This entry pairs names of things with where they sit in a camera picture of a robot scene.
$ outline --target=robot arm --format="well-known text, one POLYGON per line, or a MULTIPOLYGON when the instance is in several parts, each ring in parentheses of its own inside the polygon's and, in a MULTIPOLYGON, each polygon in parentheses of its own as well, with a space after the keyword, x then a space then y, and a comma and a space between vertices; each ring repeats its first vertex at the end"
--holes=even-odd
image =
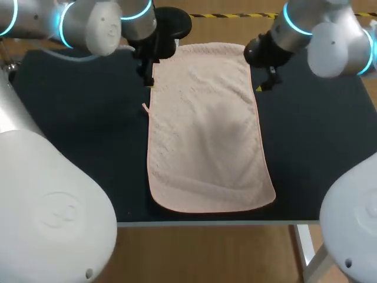
POLYGON ((277 68, 307 47, 309 67, 317 76, 362 75, 373 71, 372 37, 371 29, 360 26, 350 0, 290 0, 244 54, 250 65, 277 68))

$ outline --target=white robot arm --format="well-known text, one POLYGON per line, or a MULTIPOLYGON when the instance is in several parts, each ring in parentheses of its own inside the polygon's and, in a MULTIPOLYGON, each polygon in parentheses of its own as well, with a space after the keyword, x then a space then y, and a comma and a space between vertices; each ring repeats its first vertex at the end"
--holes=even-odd
MULTIPOLYGON (((290 0, 244 56, 250 65, 270 70, 307 47, 309 67, 319 77, 368 75, 375 70, 375 38, 374 28, 360 26, 350 0, 290 0)), ((350 282, 376 283, 377 153, 331 186, 320 225, 329 255, 350 282)))
MULTIPOLYGON (((122 33, 139 42, 156 28, 151 2, 126 4, 124 15, 113 1, 0 0, 0 37, 109 55, 122 33)), ((0 157, 0 282, 93 281, 115 247, 114 208, 44 137, 1 69, 0 157)))
POLYGON ((277 68, 307 47, 309 67, 319 77, 367 75, 374 70, 374 38, 371 27, 360 26, 350 0, 290 0, 244 54, 255 67, 277 68))

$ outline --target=black tabletop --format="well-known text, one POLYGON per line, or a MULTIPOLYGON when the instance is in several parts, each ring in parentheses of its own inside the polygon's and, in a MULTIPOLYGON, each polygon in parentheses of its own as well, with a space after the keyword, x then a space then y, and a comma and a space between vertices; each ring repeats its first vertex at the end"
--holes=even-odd
MULTIPOLYGON (((172 212, 150 195, 141 106, 150 90, 135 67, 129 51, 87 63, 31 51, 14 81, 46 137, 104 189, 119 222, 318 220, 331 184, 377 151, 377 114, 361 79, 317 78, 303 51, 280 69, 283 84, 255 92, 276 200, 249 212, 172 212)), ((265 79, 252 68, 254 89, 265 79)))

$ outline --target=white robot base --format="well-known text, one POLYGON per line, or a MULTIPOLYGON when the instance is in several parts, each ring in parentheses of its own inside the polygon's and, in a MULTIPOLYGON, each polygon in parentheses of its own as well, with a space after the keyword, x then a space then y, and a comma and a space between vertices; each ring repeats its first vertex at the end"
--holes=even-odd
POLYGON ((0 157, 0 282, 94 280, 117 237, 107 195, 31 131, 1 133, 0 157))

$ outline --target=table leg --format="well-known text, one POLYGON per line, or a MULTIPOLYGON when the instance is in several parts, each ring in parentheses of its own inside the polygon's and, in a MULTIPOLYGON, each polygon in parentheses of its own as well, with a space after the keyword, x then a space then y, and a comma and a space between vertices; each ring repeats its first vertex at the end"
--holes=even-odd
POLYGON ((317 283, 333 264, 334 261, 325 248, 325 245, 322 245, 309 264, 304 268, 304 283, 317 283))

